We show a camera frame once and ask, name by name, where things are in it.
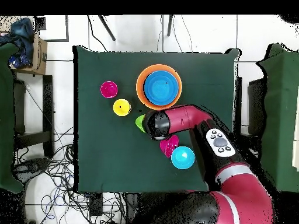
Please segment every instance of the cloth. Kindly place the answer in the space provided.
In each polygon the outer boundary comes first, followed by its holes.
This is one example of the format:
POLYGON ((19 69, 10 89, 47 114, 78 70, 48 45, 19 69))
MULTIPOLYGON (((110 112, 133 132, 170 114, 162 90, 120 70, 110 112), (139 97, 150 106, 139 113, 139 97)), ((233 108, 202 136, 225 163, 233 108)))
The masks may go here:
POLYGON ((8 58, 18 51, 14 44, 0 46, 0 188, 13 193, 23 190, 11 172, 14 162, 15 113, 13 109, 13 76, 8 58))
MULTIPOLYGON (((79 174, 75 176, 79 180, 78 191, 207 191, 200 160, 189 169, 177 169, 162 153, 159 142, 151 140, 136 126, 136 118, 149 108, 139 101, 135 84, 146 67, 168 65, 182 80, 182 94, 176 105, 205 105, 231 130, 234 60, 239 51, 232 49, 227 54, 91 52, 75 47, 74 60, 77 53, 79 174), (112 99, 100 94, 100 86, 105 81, 117 85, 117 95, 112 99), (117 99, 130 102, 131 112, 127 116, 119 117, 113 112, 117 99)), ((189 131, 176 135, 180 146, 192 148, 189 131)))
POLYGON ((33 37, 34 31, 29 18, 23 18, 11 24, 11 32, 0 37, 0 46, 6 43, 13 43, 19 47, 19 51, 11 56, 9 63, 15 68, 21 69, 31 66, 33 58, 33 37))
POLYGON ((258 64, 267 75, 264 99, 266 127, 260 162, 277 190, 299 192, 299 172, 292 167, 299 53, 289 52, 280 44, 272 44, 265 60, 258 64))

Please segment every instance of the table leg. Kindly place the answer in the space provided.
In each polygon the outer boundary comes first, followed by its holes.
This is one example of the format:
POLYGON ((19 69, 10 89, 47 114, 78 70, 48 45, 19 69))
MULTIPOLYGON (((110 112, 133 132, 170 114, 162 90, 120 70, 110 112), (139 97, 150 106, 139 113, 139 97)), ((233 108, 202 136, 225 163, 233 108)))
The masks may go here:
POLYGON ((109 35, 110 35, 110 37, 112 38, 112 40, 115 41, 116 39, 115 39, 113 33, 111 32, 111 30, 109 29, 107 23, 105 22, 104 17, 103 17, 102 15, 99 15, 98 17, 100 18, 100 21, 103 23, 105 29, 106 29, 107 32, 109 33, 109 35))

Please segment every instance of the pink cup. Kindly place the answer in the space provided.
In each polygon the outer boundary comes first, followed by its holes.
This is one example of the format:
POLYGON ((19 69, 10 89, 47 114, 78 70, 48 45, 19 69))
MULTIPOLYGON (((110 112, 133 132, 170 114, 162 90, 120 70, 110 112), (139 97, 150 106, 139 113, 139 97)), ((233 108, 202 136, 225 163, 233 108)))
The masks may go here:
POLYGON ((171 136, 168 139, 162 140, 160 142, 160 148, 164 155, 167 158, 171 157, 172 152, 177 148, 179 145, 179 137, 176 135, 171 136))
POLYGON ((105 98, 113 98, 117 94, 117 86, 109 80, 101 85, 100 92, 105 98))

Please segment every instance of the blue cloth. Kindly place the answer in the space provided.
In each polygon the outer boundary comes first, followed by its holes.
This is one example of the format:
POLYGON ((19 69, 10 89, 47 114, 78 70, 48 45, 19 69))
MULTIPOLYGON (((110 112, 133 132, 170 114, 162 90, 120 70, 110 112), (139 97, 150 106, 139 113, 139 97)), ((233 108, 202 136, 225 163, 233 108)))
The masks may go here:
POLYGON ((29 18, 23 18, 11 24, 11 32, 0 37, 0 46, 6 43, 13 43, 19 51, 11 56, 9 62, 17 69, 31 66, 33 58, 33 37, 34 30, 29 18))

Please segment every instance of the black pole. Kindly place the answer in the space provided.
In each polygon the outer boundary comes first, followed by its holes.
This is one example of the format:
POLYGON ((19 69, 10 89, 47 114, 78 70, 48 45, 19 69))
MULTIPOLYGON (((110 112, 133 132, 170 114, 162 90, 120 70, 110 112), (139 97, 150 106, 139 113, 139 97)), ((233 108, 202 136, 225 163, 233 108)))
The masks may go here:
POLYGON ((169 20, 168 20, 168 30, 167 30, 167 36, 168 36, 168 37, 171 35, 172 18, 173 18, 173 15, 169 15, 169 20))
POLYGON ((103 17, 102 15, 99 15, 98 17, 100 18, 100 21, 103 23, 105 29, 106 29, 107 32, 109 33, 109 35, 110 35, 110 37, 112 38, 112 40, 115 41, 116 39, 115 39, 113 33, 111 32, 111 30, 109 29, 107 23, 105 22, 104 17, 103 17))

